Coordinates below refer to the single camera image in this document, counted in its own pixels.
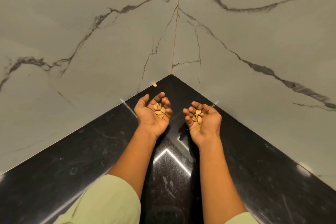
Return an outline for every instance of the wall tile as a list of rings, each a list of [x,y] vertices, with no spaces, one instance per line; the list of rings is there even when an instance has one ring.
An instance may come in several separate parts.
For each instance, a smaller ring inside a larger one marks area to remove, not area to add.
[[[178,0],[1,0],[0,173],[171,70]]]
[[[179,0],[173,74],[336,188],[336,1]]]

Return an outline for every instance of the forearm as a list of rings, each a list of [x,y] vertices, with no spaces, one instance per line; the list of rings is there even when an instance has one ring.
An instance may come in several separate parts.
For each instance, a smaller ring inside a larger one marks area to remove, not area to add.
[[[125,180],[141,197],[145,175],[156,138],[145,129],[138,127],[128,146],[108,172]]]
[[[205,224],[224,224],[246,212],[229,173],[219,138],[199,148]]]

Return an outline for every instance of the person's right arm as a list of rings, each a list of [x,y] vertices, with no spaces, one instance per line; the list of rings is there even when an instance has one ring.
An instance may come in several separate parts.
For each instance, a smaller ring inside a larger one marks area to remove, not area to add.
[[[204,112],[201,125],[191,119],[197,109]],[[183,112],[186,115],[185,121],[189,126],[191,138],[199,147],[204,223],[224,224],[233,217],[245,213],[246,209],[225,161],[219,137],[221,115],[214,108],[197,102],[192,102],[192,106]],[[256,223],[252,216],[249,221]]]

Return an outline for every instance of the black marble surface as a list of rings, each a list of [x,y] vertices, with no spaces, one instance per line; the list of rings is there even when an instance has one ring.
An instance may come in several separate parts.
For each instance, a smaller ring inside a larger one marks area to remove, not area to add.
[[[0,176],[0,223],[52,223],[117,161],[146,93],[164,91],[174,115],[153,151],[141,198],[140,223],[202,223],[199,152],[183,108],[212,103],[170,75]],[[336,223],[336,191],[220,108],[221,139],[230,173],[260,223]]]

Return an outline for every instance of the light green sleeve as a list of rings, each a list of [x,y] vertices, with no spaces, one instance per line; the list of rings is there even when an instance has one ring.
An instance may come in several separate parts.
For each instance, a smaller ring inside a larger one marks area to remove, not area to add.
[[[241,213],[228,220],[225,224],[258,224],[250,213]]]
[[[123,179],[104,175],[89,186],[54,224],[139,224],[140,200]]]

